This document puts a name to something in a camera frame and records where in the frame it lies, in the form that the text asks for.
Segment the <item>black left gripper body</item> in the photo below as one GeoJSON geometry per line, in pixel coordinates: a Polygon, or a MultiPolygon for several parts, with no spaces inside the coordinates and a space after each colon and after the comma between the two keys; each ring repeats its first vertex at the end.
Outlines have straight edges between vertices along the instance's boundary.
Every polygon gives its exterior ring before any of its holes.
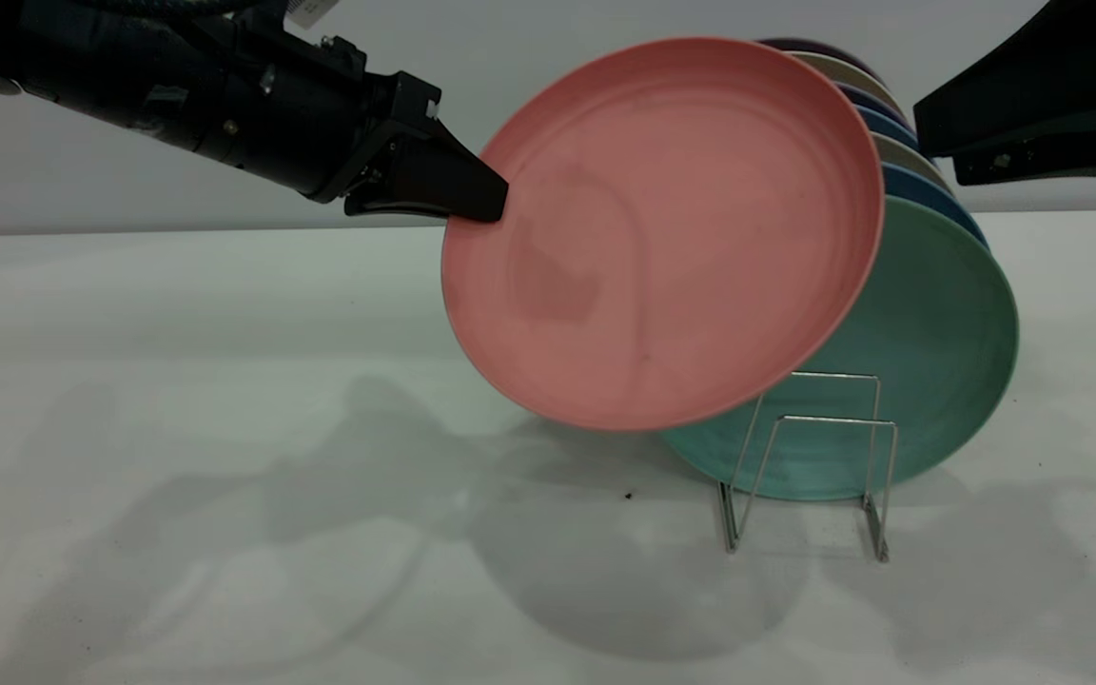
{"type": "Polygon", "coordinates": [[[410,147],[438,134],[442,91],[407,72],[370,73],[364,52],[282,28],[189,28],[221,73],[195,152],[317,203],[392,194],[410,147]]]}

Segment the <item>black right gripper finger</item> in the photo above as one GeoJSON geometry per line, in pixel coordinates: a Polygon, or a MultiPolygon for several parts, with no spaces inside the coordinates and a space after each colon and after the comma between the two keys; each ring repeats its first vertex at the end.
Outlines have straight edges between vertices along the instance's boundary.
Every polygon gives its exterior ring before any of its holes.
{"type": "Polygon", "coordinates": [[[1096,178],[1096,130],[954,130],[952,161],[962,186],[1096,178]]]}
{"type": "Polygon", "coordinates": [[[1048,1],[914,109],[921,148],[949,157],[1096,133],[1096,1],[1048,1]]]}

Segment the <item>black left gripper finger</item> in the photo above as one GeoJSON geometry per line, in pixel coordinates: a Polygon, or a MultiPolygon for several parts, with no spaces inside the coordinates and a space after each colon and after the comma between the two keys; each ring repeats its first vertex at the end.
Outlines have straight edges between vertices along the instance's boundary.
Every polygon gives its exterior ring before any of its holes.
{"type": "Polygon", "coordinates": [[[509,183],[439,123],[426,138],[396,139],[391,164],[384,172],[383,196],[426,201],[473,222],[503,217],[509,183]]]}
{"type": "Polygon", "coordinates": [[[378,214],[396,214],[396,216],[415,216],[431,220],[447,220],[449,212],[439,205],[415,199],[392,199],[387,196],[373,196],[353,192],[346,196],[346,214],[349,217],[378,216],[378,214]]]}

